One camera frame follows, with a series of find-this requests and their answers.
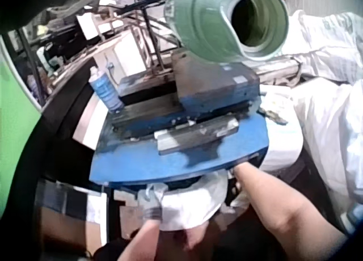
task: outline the metal pipe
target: metal pipe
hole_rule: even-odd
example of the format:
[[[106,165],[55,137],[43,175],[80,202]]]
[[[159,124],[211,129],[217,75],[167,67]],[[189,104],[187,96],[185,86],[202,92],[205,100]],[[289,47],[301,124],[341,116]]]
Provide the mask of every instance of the metal pipe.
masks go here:
[[[150,61],[151,61],[151,72],[152,74],[154,74],[154,60],[153,60],[153,57],[151,55],[151,50],[150,50],[150,47],[149,47],[149,44],[147,43],[147,40],[145,38],[145,35],[143,34],[143,31],[141,29],[141,26],[140,26],[140,20],[138,20],[138,15],[136,12],[135,13],[135,16],[136,16],[136,22],[137,22],[137,26],[140,28],[140,33],[141,33],[141,36],[142,36],[142,39],[143,39],[143,42],[145,44],[145,47],[146,47],[146,51],[150,57]]]
[[[140,28],[141,30],[147,30],[147,28],[146,28],[146,27],[142,27],[141,25],[138,25],[138,24],[136,24],[136,23],[128,22],[128,24],[129,24],[129,25],[131,25],[131,26],[136,26],[136,27]],[[168,43],[171,43],[171,44],[173,44],[173,45],[177,45],[177,44],[178,44],[178,42],[173,41],[173,40],[170,40],[170,39],[168,39],[168,38],[164,37],[163,35],[160,35],[160,34],[157,34],[157,33],[154,33],[154,35],[155,35],[155,36],[158,36],[160,39],[163,39],[163,40],[165,40],[165,41],[167,41]]]
[[[153,44],[153,47],[154,47],[154,50],[155,50],[155,53],[157,55],[157,59],[158,59],[158,62],[159,62],[159,65],[162,69],[164,69],[164,64],[163,64],[163,60],[161,59],[161,55],[158,51],[158,45],[157,45],[157,42],[156,42],[156,38],[154,36],[154,32],[153,30],[151,29],[151,26],[150,26],[150,21],[149,21],[149,17],[147,16],[147,12],[146,12],[146,9],[144,7],[141,8],[141,12],[142,12],[142,15],[143,15],[143,19],[145,20],[145,24],[146,24],[146,28],[147,28],[147,31],[149,32],[150,34],[150,38],[151,38],[151,42]]]
[[[36,87],[38,89],[39,104],[41,106],[44,106],[45,105],[44,90],[43,90],[43,85],[41,84],[38,67],[37,67],[36,62],[35,62],[34,53],[33,53],[32,49],[30,48],[28,39],[25,37],[24,30],[22,28],[20,28],[20,29],[16,30],[16,33],[18,33],[18,35],[19,35],[19,38],[20,38],[20,40],[22,42],[25,53],[26,53],[26,55],[28,57],[30,67],[32,69],[32,73],[33,73],[33,76],[34,76],[34,79],[35,79]]]

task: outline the spray can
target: spray can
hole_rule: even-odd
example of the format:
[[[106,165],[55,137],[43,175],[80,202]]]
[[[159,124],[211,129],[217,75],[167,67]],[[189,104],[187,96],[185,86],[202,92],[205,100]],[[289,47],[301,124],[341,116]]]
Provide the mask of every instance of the spray can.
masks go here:
[[[109,112],[118,113],[124,108],[119,95],[108,78],[108,75],[97,67],[91,67],[91,77],[88,80],[96,95],[106,105]]]

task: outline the white cloth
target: white cloth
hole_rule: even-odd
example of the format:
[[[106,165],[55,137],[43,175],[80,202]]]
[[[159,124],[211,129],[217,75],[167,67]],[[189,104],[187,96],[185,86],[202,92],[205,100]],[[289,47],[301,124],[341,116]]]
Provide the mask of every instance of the white cloth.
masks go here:
[[[293,89],[292,98],[319,174],[334,192],[362,203],[363,18],[297,11],[282,53],[301,61],[302,75],[318,77]]]
[[[185,189],[165,192],[162,198],[162,231],[194,228],[209,220],[227,195],[226,170],[206,174]]]
[[[279,102],[284,101],[283,110],[280,114],[288,123],[279,125],[266,117],[269,146],[260,166],[263,171],[276,171],[289,167],[296,162],[303,146],[303,137],[294,104],[289,99],[291,89],[289,87],[264,85],[261,85],[260,89],[262,94],[273,94],[278,97]]]

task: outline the metal rod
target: metal rod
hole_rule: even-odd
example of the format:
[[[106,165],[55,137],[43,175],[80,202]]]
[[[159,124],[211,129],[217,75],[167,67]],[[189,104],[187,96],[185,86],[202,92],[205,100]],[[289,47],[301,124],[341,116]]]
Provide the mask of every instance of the metal rod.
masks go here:
[[[145,69],[147,69],[147,62],[146,62],[146,58],[145,56],[143,55],[143,51],[140,47],[140,44],[138,42],[138,39],[137,39],[137,36],[136,36],[136,33],[135,33],[135,30],[134,30],[134,27],[133,26],[130,26],[130,30],[131,30],[131,33],[132,33],[132,36],[134,37],[135,39],[135,42],[136,42],[136,46],[137,46],[137,49],[138,49],[138,52],[140,53],[140,56],[142,58],[142,61],[143,61],[143,64],[145,65]]]
[[[128,24],[131,25],[131,26],[136,26],[136,27],[140,28],[141,30],[147,30],[146,27],[142,27],[141,25],[138,25],[137,23],[128,22]],[[163,39],[163,40],[165,40],[168,43],[171,43],[173,45],[177,45],[178,44],[176,41],[170,40],[170,39],[164,37],[163,35],[160,35],[160,34],[157,34],[157,33],[154,33],[154,35],[155,36],[158,36],[160,39]]]
[[[45,105],[44,90],[43,90],[43,85],[41,84],[38,67],[37,67],[36,62],[35,62],[34,53],[33,53],[32,49],[30,48],[28,39],[25,37],[24,30],[22,28],[20,28],[20,29],[16,30],[16,33],[18,33],[18,35],[19,35],[19,38],[20,38],[20,40],[22,42],[25,53],[26,53],[26,55],[28,57],[30,67],[32,69],[32,73],[33,73],[33,76],[34,76],[34,79],[35,79],[36,87],[38,89],[39,104],[41,106],[44,106]]]
[[[144,7],[141,8],[141,12],[142,12],[142,16],[143,16],[143,19],[145,20],[145,24],[146,24],[146,28],[147,28],[147,31],[149,32],[149,35],[150,35],[150,38],[151,38],[151,42],[153,44],[153,47],[154,47],[154,50],[155,50],[155,53],[157,55],[157,59],[158,59],[158,62],[159,62],[159,65],[162,69],[164,69],[164,64],[163,64],[163,60],[161,59],[161,55],[158,51],[158,45],[157,45],[157,42],[156,42],[156,38],[154,36],[154,32],[153,30],[151,29],[151,26],[150,26],[150,21],[149,21],[149,17],[147,16],[147,12],[146,12],[146,9]]]
[[[152,74],[154,74],[154,60],[153,60],[153,57],[151,55],[151,50],[150,50],[150,47],[149,47],[149,43],[147,42],[146,38],[145,38],[145,35],[143,34],[143,31],[141,29],[141,26],[140,26],[140,20],[138,20],[138,16],[137,16],[137,13],[134,11],[135,13],[135,16],[137,18],[137,26],[140,28],[140,33],[141,33],[141,36],[142,36],[142,39],[143,39],[143,42],[145,44],[145,47],[146,47],[146,51],[147,51],[147,54],[149,55],[150,57],[150,61],[151,61],[151,72]]]

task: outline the forearm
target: forearm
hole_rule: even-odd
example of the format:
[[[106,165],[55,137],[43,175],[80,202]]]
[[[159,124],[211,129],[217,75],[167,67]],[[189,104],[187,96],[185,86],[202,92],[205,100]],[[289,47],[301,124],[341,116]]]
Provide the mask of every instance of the forearm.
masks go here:
[[[118,261],[154,260],[159,240],[159,220],[147,220]]]
[[[323,257],[344,239],[307,198],[281,180],[249,163],[237,166],[234,173],[261,222],[290,257]]]

